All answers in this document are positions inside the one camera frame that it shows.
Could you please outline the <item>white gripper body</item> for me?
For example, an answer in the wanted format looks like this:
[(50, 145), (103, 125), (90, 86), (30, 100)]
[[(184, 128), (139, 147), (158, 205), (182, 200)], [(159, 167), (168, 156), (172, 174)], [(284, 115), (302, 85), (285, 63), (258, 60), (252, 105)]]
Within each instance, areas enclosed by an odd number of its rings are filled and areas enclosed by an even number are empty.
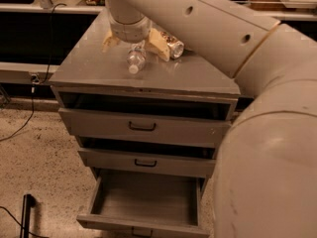
[(109, 22), (113, 36), (123, 42), (131, 44), (136, 44), (146, 39), (152, 27), (152, 21), (147, 17), (133, 24), (124, 24), (115, 21), (113, 17), (110, 16)]

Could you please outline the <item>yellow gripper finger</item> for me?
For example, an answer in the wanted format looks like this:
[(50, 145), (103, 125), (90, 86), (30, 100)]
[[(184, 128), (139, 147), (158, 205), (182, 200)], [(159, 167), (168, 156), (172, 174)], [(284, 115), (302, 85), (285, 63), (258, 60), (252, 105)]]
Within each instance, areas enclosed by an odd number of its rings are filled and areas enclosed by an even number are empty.
[(102, 43), (102, 52), (107, 53), (111, 48), (119, 45), (121, 40), (117, 38), (111, 30), (107, 32)]
[(169, 61), (169, 47), (159, 30), (151, 28), (145, 41), (145, 48), (148, 52), (157, 55), (160, 59)]

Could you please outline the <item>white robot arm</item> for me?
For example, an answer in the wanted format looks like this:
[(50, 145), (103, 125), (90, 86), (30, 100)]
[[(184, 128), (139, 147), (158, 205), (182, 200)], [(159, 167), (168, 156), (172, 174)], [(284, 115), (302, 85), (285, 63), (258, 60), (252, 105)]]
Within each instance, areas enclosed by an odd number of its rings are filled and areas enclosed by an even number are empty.
[(218, 151), (215, 238), (317, 238), (317, 48), (230, 0), (119, 0), (232, 78), (251, 104)]

